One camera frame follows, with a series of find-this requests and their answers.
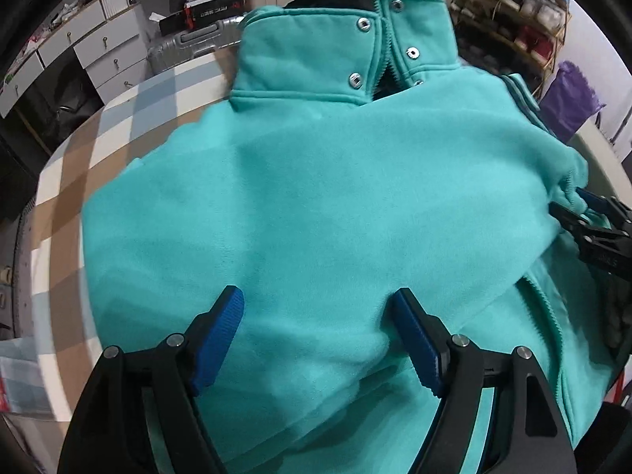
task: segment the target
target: purple bag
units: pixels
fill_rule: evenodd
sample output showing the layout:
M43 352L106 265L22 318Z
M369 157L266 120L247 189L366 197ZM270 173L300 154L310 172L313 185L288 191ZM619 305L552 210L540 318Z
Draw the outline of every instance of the purple bag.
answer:
M566 60L540 102L541 118L566 144L586 120L605 107L575 64Z

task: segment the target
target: hoodie collar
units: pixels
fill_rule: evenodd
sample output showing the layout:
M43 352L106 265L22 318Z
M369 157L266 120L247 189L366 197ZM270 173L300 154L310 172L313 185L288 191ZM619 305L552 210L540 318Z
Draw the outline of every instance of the hoodie collar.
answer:
M254 10L242 27L232 98L361 105L387 70L403 90L459 67L444 0L295 0Z

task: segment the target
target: zipper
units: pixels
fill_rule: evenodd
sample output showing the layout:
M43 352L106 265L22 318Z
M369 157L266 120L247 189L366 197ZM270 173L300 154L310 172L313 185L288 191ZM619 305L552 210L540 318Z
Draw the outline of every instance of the zipper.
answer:
M553 312L553 308L551 307L551 304L549 303L549 298L547 298L546 294L540 288L539 284L529 274L523 275L522 278L527 283L529 283L531 288L535 291L536 295L538 296L538 299L541 300L541 302L544 304L545 313L546 313L546 315L549 318L548 321L553 323L553 335L555 337L554 340L555 340L555 346L556 346L556 349L557 349L557 351L555 351L555 353L558 356L558 358L557 358L557 379L555 380L554 395L555 395L555 400L558 400L560 398L560 396L561 396L560 385L562 384L562 380L561 380L561 376L562 376L562 348L563 348L563 344L562 344L562 328L560 327L559 323L557 322L557 319L555 318L555 313ZM544 342L546 342L546 337L545 337L544 333L542 331L540 331L539 329L538 329L538 333L542 337L542 340Z
M521 85L518 84L511 76L503 75L500 77L500 79L505 82L507 90L509 91L513 100L516 102L516 105L520 109L520 112L522 112L527 117L527 119L531 121L531 124L544 130L546 133L555 136L551 132L551 130L549 130L549 128L542 122L535 110L532 109L531 105L529 104L529 99L525 96L525 94L523 94Z
M380 70L378 71L379 76L375 78L375 87L373 87L373 95L375 96L375 93L377 93L377 87L380 84L380 81L382 80L382 77L386 73L387 69L391 71L391 74L393 75L393 78L397 82L397 86L399 87L399 89L404 90L405 87L403 87L401 77L399 75L399 72L397 72L397 69L393 62L393 36L391 35L391 27L389 26L386 19L382 17L382 13L380 12L380 0L374 0L374 7L375 7L375 12L382 20L382 28L384 29L384 35L386 36L384 59L382 61L382 66L380 67Z

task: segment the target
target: checkered tablecloth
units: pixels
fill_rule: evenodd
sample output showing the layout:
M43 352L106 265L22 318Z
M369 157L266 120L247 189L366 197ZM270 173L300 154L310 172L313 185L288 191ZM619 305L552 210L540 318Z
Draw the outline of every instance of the checkered tablecloth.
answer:
M32 228L34 332L61 435L101 353L84 271L81 207L132 159L223 100L235 77L235 55L234 48L223 49L130 89L78 128L40 175Z

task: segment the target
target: metal snap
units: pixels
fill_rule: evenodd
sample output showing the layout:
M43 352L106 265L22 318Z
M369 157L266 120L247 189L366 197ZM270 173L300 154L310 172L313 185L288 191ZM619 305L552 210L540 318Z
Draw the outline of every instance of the metal snap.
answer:
M470 339L465 335L452 335L452 343L460 348L466 348L470 345Z
M103 357L107 359L112 359L118 356L118 348L116 346L108 346L103 351Z
M349 85L354 89L359 89L362 87L362 77L359 73L352 73L349 77Z
M369 30L371 30L371 22L365 17L361 17L360 19L358 19L356 25L358 25L358 28L363 32L368 32Z
M401 0L393 0L391 2L391 7L395 12L401 12L404 8L404 2L402 2Z
M412 46L406 50L406 55L408 55L409 58L412 58L413 60L415 60L416 58L419 58L419 50L415 48L414 46Z
M167 345L170 348L177 348L178 346L181 346L182 344L184 344L184 335L182 334L174 333L173 335L169 335L167 337Z
M517 348L516 353L520 358L524 358L525 360L528 360L530 357L533 356L531 350L526 346L520 346L519 348Z

